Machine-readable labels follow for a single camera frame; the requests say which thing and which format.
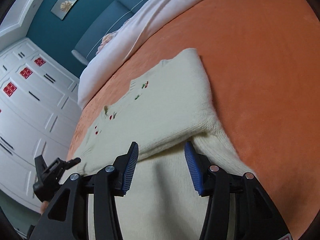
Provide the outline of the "cream knitted sweater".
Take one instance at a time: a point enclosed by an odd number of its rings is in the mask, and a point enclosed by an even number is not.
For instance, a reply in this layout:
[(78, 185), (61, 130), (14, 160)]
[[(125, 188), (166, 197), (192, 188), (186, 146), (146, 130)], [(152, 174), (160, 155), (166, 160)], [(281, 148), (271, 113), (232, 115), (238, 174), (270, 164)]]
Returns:
[(139, 147), (129, 194), (117, 199), (125, 239), (198, 239), (207, 198), (193, 187), (184, 157), (190, 140), (197, 152), (226, 172), (249, 171), (217, 117), (207, 74), (194, 48), (162, 60), (105, 106), (75, 152), (72, 168), (92, 175)]

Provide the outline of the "white panelled wardrobe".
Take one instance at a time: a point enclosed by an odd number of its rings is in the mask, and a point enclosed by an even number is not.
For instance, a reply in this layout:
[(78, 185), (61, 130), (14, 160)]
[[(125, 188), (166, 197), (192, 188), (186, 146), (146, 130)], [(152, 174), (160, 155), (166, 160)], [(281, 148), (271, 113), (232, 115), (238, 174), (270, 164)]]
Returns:
[(66, 159), (80, 119), (79, 79), (29, 38), (1, 51), (1, 190), (39, 212), (35, 158)]

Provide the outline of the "orange velvet bed cover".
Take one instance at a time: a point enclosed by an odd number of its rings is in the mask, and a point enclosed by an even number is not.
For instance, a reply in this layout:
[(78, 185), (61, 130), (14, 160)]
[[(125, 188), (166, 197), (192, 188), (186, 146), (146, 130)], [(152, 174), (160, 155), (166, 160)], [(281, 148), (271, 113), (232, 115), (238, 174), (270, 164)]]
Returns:
[(203, 0), (151, 36), (84, 109), (68, 157), (103, 105), (162, 59), (196, 48), (220, 121), (299, 239), (319, 211), (319, 19), (306, 0)]

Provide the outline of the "teal upholstered headboard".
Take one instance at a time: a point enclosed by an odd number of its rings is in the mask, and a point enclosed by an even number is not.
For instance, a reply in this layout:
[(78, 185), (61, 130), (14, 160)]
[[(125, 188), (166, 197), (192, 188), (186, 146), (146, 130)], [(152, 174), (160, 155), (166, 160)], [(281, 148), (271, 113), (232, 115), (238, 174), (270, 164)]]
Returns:
[(114, 0), (89, 26), (72, 50), (73, 56), (88, 65), (98, 51), (102, 38), (117, 31), (148, 0)]

